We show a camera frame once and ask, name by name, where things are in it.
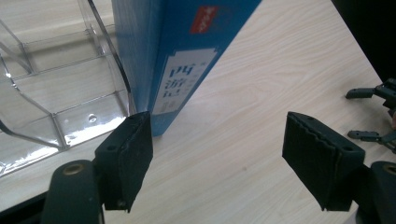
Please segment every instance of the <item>screw hole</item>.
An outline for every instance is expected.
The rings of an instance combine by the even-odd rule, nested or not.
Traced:
[[[94,115],[94,114],[90,114],[89,116],[88,116],[88,122],[89,123],[94,123],[94,122],[96,122],[98,120],[98,118],[96,117],[96,115]]]
[[[64,168],[64,175],[75,175],[81,172],[84,169],[84,166],[82,164],[76,163],[76,164],[71,164]]]

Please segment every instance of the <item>white label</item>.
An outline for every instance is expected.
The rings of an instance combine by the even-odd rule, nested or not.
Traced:
[[[177,111],[216,54],[215,49],[194,49],[169,56],[152,114]]]

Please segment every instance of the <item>light wood surface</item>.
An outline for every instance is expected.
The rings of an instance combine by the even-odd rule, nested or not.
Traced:
[[[100,1],[108,11],[109,1]],[[345,223],[349,213],[321,212],[281,157],[286,115],[310,115],[346,136],[390,131],[379,98],[348,101],[380,84],[330,0],[264,0],[169,130],[154,139],[154,159],[131,214],[106,223]],[[0,211],[45,191],[51,173],[92,159],[105,139],[0,178]],[[385,147],[365,163],[396,161]]]

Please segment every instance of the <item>red logo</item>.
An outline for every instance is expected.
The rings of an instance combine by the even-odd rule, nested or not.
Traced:
[[[219,7],[199,7],[190,29],[191,34],[204,34],[212,24]]]

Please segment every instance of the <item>clear plastic organizer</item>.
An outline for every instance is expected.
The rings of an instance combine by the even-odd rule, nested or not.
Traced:
[[[134,113],[109,35],[114,25],[103,25],[91,0],[7,2],[0,3],[0,177]]]

